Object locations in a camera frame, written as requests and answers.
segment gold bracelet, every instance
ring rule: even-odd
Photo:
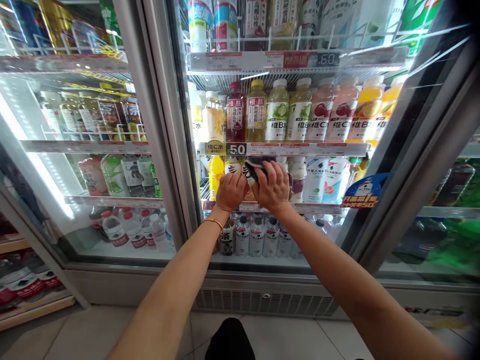
[[[221,238],[223,235],[224,235],[224,227],[222,226],[222,224],[220,223],[220,221],[218,220],[215,220],[215,219],[212,219],[212,218],[206,218],[205,220],[203,220],[201,223],[203,224],[204,222],[206,221],[211,221],[211,222],[214,222],[214,223],[217,223],[218,226],[220,227],[220,235],[218,236],[218,238]]]

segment tile floor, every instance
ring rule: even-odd
[[[131,307],[71,307],[0,332],[0,360],[102,360],[135,312]],[[372,360],[355,327],[346,321],[192,312],[178,359],[205,358],[210,338],[228,317],[240,319],[258,360]],[[471,331],[432,332],[457,354],[472,348]]]

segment finger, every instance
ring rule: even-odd
[[[266,174],[268,176],[268,185],[275,185],[277,183],[277,173],[275,172],[274,166],[268,161],[264,161],[263,167],[265,168]]]

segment ventilation grille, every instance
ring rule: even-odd
[[[328,296],[201,289],[193,309],[239,313],[283,314],[298,317],[331,317],[339,305]]]

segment yellow bottle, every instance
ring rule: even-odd
[[[248,143],[263,143],[265,140],[266,105],[264,81],[255,79],[251,82],[250,92],[246,98],[245,140]]]
[[[220,156],[212,156],[208,164],[210,182],[210,200],[215,201],[220,186],[220,178],[225,173],[225,164]]]
[[[365,143],[372,138],[375,121],[382,105],[384,91],[383,75],[368,78],[358,96],[358,105],[353,113],[351,128],[346,138],[347,143]]]
[[[385,94],[381,99],[380,111],[376,116],[373,127],[374,131],[372,131],[371,137],[366,140],[366,142],[370,143],[374,148],[379,144],[379,141],[387,128],[388,120],[390,119],[390,116],[392,116],[394,108],[397,105],[397,100],[399,99],[400,91],[404,86],[405,80],[407,80],[407,75],[401,75],[394,78],[391,82],[391,88],[385,91]]]

